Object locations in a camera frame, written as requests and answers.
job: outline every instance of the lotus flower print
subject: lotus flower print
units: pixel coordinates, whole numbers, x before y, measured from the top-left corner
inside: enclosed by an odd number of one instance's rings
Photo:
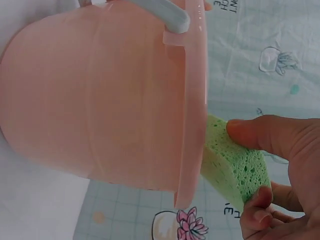
[[[193,207],[188,213],[179,210],[176,220],[180,224],[177,230],[178,240],[204,240],[208,227],[203,224],[203,218],[197,218],[197,208]]]

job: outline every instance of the sponge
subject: sponge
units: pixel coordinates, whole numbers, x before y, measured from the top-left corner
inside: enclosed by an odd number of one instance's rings
[[[201,175],[242,213],[258,188],[271,182],[262,152],[233,142],[226,126],[226,121],[208,115]]]

